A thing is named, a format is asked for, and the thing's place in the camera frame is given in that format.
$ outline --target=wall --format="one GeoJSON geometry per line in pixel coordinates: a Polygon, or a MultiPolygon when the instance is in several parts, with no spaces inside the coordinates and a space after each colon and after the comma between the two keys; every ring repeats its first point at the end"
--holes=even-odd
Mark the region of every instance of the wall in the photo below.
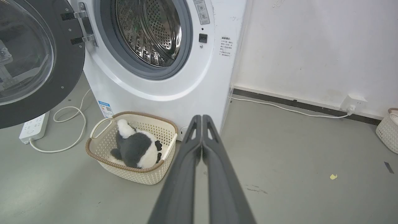
{"type": "Polygon", "coordinates": [[[361,115],[398,107],[397,0],[254,0],[235,87],[361,115]]]}

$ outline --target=baseboard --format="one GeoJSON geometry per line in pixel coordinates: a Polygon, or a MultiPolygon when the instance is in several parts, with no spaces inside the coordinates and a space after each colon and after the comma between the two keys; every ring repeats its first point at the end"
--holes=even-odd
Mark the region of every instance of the baseboard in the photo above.
{"type": "MultiPolygon", "coordinates": [[[[268,94],[262,94],[259,92],[260,92],[259,90],[253,90],[253,89],[248,89],[248,88],[241,87],[241,86],[235,86],[233,93],[236,95],[246,96],[246,97],[250,97],[250,98],[254,98],[254,99],[258,99],[258,100],[275,102],[275,103],[293,106],[293,107],[297,107],[297,108],[302,108],[302,109],[306,109],[306,110],[312,110],[315,112],[321,112],[321,113],[329,114],[332,116],[343,116],[343,115],[347,114],[347,112],[339,111],[338,109],[340,109],[340,108],[336,108],[335,106],[315,103],[315,102],[311,102],[308,100],[295,99],[293,97],[288,97],[288,96],[280,97],[280,95],[277,95],[277,94],[272,94],[273,95],[272,96],[272,95],[268,95],[268,94]]],[[[346,118],[351,119],[351,120],[360,121],[360,122],[367,123],[367,124],[373,124],[373,125],[378,125],[381,121],[381,119],[370,118],[367,116],[361,116],[361,115],[357,115],[357,114],[353,114],[346,118]]]]}

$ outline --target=power cord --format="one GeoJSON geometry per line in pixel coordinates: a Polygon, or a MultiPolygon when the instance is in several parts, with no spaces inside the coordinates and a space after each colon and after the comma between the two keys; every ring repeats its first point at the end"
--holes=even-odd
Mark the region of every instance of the power cord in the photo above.
{"type": "Polygon", "coordinates": [[[41,149],[39,149],[39,148],[37,148],[36,146],[33,145],[33,141],[32,141],[31,138],[29,139],[30,145],[31,145],[35,150],[37,150],[37,151],[39,151],[39,152],[42,152],[42,153],[56,153],[56,152],[62,152],[62,151],[68,150],[68,149],[72,148],[73,146],[75,146],[75,145],[80,141],[80,139],[82,138],[83,133],[84,133],[84,130],[86,129],[87,121],[86,121],[86,117],[84,116],[84,114],[83,114],[83,112],[81,111],[81,109],[82,109],[82,106],[83,106],[84,98],[86,97],[86,95],[88,94],[88,92],[89,92],[90,90],[91,90],[91,89],[89,89],[89,90],[86,92],[86,94],[83,96],[82,103],[80,104],[80,107],[79,107],[79,108],[74,107],[74,106],[66,106],[66,107],[64,107],[64,108],[59,109],[57,112],[55,112],[55,114],[54,114],[54,116],[53,116],[53,120],[54,120],[56,123],[62,123],[62,122],[69,121],[70,119],[76,117],[79,113],[82,114],[82,117],[83,117],[83,119],[84,119],[84,125],[83,125],[83,128],[82,128],[82,132],[80,133],[79,138],[78,138],[72,145],[70,145],[69,147],[66,147],[66,148],[64,148],[64,149],[60,149],[60,150],[55,150],[55,151],[43,151],[43,150],[41,150],[41,149]],[[57,115],[57,113],[59,113],[60,111],[62,111],[63,109],[66,109],[66,108],[74,108],[74,109],[77,110],[77,112],[76,112],[73,116],[71,116],[70,118],[65,119],[65,120],[57,120],[57,119],[55,119],[55,116],[57,115]]]}
{"type": "Polygon", "coordinates": [[[238,101],[247,101],[247,102],[254,102],[254,103],[259,103],[259,104],[271,105],[271,106],[275,106],[277,108],[281,108],[283,110],[287,110],[287,111],[290,111],[290,112],[295,112],[295,113],[303,114],[303,115],[306,115],[306,116],[318,117],[318,118],[345,118],[345,117],[348,117],[348,116],[352,115],[354,113],[354,111],[355,111],[355,106],[350,106],[348,108],[349,112],[346,115],[340,116],[340,117],[325,116],[325,115],[311,115],[311,114],[306,114],[306,113],[303,113],[303,112],[300,112],[300,111],[297,111],[297,110],[286,109],[286,108],[283,108],[281,106],[278,106],[278,105],[275,105],[275,104],[272,104],[272,103],[259,102],[259,101],[255,101],[255,100],[238,99],[238,98],[234,98],[234,97],[231,97],[231,99],[238,100],[238,101]]]}

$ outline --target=washing machine door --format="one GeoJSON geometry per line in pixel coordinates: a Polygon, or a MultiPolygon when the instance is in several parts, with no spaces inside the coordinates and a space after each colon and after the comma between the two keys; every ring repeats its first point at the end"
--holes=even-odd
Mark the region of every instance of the washing machine door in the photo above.
{"type": "Polygon", "coordinates": [[[83,69],[82,36],[67,0],[0,0],[0,128],[65,99],[83,69]]]}

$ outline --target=black baseboard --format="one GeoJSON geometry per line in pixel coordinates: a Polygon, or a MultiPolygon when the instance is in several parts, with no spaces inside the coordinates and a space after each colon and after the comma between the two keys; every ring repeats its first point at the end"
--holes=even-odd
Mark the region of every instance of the black baseboard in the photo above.
{"type": "MultiPolygon", "coordinates": [[[[233,93],[236,95],[239,95],[239,96],[246,96],[246,97],[250,97],[250,98],[254,98],[254,99],[258,99],[258,100],[265,100],[265,101],[284,104],[284,105],[288,105],[288,106],[298,107],[298,108],[302,108],[302,109],[306,109],[306,110],[312,110],[315,112],[321,112],[321,113],[329,114],[329,115],[336,116],[336,117],[344,116],[347,114],[347,112],[344,112],[344,111],[332,110],[332,109],[324,108],[321,106],[314,106],[311,104],[301,103],[301,102],[298,102],[297,100],[286,100],[286,99],[282,99],[282,98],[278,98],[278,97],[274,97],[274,96],[267,96],[267,95],[263,95],[263,94],[259,94],[259,93],[255,93],[255,92],[249,92],[249,91],[240,90],[240,89],[234,89],[233,93]]],[[[360,121],[360,122],[367,123],[367,124],[373,124],[373,125],[378,125],[380,123],[380,120],[378,120],[378,119],[367,118],[367,117],[359,116],[356,114],[348,116],[348,117],[346,117],[346,119],[356,120],[356,121],[360,121]]]]}

